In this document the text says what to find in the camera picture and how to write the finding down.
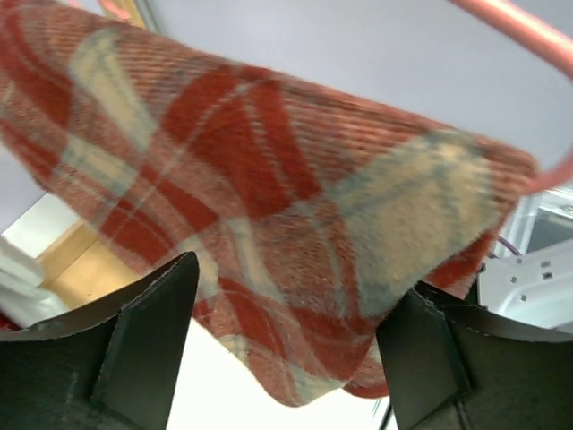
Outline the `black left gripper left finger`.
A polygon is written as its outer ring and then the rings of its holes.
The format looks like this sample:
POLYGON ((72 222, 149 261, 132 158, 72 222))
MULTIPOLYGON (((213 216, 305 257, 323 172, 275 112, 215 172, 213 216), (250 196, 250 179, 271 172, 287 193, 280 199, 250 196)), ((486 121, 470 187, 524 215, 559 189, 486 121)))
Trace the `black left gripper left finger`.
POLYGON ((166 428, 198 278, 184 253, 69 313, 2 331, 2 429, 166 428))

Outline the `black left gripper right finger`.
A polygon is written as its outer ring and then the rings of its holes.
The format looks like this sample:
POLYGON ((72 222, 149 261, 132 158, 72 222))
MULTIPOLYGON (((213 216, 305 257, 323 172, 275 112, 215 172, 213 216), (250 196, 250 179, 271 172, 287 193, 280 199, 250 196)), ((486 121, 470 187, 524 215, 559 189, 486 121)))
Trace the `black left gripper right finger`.
POLYGON ((572 337, 420 282, 378 327, 400 429, 572 427, 572 337))

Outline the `small white skirt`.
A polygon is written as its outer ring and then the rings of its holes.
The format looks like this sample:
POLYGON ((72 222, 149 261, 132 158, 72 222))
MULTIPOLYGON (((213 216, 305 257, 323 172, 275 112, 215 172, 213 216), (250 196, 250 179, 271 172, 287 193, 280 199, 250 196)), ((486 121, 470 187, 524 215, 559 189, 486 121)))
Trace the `small white skirt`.
POLYGON ((28 328, 70 311, 54 292, 43 287, 40 263, 1 236, 1 311, 28 328))

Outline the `red plaid skirt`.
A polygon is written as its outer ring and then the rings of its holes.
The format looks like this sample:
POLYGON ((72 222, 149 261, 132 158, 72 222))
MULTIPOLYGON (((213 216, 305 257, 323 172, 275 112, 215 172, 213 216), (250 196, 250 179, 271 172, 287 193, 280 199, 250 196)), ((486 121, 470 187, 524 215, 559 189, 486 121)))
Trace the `red plaid skirt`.
POLYGON ((1 4, 1 135, 137 272, 197 254, 194 318, 276 401, 388 388, 377 326, 464 297, 527 153, 57 1, 1 4))

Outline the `pink wire hanger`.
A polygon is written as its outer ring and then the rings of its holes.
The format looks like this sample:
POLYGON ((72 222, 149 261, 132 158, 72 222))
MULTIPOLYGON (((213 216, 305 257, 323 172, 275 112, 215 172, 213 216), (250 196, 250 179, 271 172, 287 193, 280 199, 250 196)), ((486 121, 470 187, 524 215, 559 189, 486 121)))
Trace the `pink wire hanger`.
POLYGON ((107 1, 201 50, 486 134, 554 166, 572 83, 448 1, 107 1))

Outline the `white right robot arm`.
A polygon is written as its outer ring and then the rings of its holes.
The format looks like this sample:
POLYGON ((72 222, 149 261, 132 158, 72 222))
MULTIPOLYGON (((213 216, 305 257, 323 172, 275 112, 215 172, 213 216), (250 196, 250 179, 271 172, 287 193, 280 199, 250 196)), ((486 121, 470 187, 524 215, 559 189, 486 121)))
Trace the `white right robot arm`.
POLYGON ((572 244, 492 259, 478 281, 478 303, 514 321, 572 332, 572 244))

